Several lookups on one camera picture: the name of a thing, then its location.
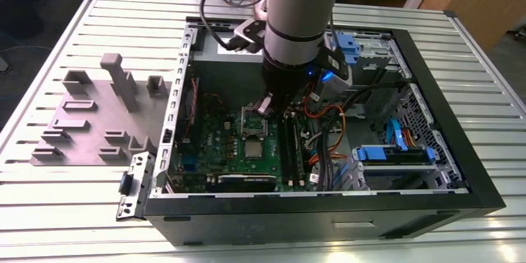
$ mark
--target gray 3d printed block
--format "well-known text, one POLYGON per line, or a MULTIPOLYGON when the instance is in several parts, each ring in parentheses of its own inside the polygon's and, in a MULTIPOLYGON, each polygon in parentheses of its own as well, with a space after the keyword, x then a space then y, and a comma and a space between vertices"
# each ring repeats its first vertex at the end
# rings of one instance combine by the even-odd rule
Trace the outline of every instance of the gray 3d printed block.
POLYGON ((97 104, 93 100, 72 100, 64 102, 63 109, 65 111, 95 111, 97 104))
POLYGON ((136 81, 137 110, 129 113, 113 93, 112 81, 89 80, 83 71, 76 75, 91 81, 81 85, 85 94, 63 96, 31 164, 128 166, 132 154, 156 152, 168 98, 151 97, 147 81, 136 81))
POLYGON ((123 68, 120 67, 121 62, 123 57, 119 54, 104 54, 100 60, 100 67, 109 72, 116 88, 116 93, 123 99, 123 103, 128 109, 128 112, 135 112, 139 108, 139 105, 133 95, 132 84, 129 84, 123 68))
POLYGON ((48 143, 65 143, 72 140, 69 134, 63 129, 47 129, 41 133, 41 139, 48 143))
POLYGON ((69 95, 87 95, 84 86, 92 84, 85 71, 69 70, 63 80, 63 85, 69 95))

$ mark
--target floor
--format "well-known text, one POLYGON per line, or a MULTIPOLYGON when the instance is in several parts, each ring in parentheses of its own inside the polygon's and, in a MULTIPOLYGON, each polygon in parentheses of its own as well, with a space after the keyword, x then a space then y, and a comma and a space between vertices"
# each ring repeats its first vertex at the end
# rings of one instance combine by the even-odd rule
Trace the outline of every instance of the floor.
MULTIPOLYGON (((52 48, 83 0, 40 0, 35 7, 44 21, 44 31, 35 37, 16 40, 0 31, 0 51, 21 44, 52 48)), ((19 100, 40 70, 48 51, 45 49, 16 49, 0 53, 9 64, 8 73, 0 75, 0 128, 9 119, 19 100)), ((518 96, 526 100, 526 42, 505 36, 491 49, 490 58, 507 79, 518 96)))

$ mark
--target expansion slot bracket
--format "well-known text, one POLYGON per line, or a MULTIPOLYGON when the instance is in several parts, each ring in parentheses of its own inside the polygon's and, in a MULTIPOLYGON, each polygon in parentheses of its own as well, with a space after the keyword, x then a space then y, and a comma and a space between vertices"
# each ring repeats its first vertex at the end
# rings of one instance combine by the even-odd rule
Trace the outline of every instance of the expansion slot bracket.
POLYGON ((128 171, 124 172, 120 180, 119 209, 116 211, 116 220, 146 220, 144 205, 150 192, 151 177, 154 173, 155 156, 150 152, 133 155, 128 171))

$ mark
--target blue led light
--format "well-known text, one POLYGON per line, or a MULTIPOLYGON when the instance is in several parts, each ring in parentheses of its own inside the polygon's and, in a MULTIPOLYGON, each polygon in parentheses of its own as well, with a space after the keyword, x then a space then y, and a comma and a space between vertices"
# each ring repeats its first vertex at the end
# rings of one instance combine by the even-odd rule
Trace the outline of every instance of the blue led light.
POLYGON ((332 72, 327 71, 327 73, 322 77, 322 82, 324 83, 327 80, 330 80, 334 75, 335 74, 332 72))

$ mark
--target aluminum slotted table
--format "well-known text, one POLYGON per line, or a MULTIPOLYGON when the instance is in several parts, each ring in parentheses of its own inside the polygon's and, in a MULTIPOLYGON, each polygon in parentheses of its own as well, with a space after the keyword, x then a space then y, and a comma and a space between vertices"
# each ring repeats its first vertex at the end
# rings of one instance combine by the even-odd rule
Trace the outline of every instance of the aluminum slotted table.
MULTIPOLYGON (((97 262, 517 262, 526 258, 526 108, 459 21, 438 11, 336 5, 336 25, 404 29, 421 50, 507 208, 413 240, 175 248, 148 222, 115 222, 123 166, 29 163, 69 70, 108 79, 117 52, 136 80, 171 79, 200 0, 84 0, 0 134, 0 258, 97 262)), ((208 0, 219 18, 251 9, 208 0)))

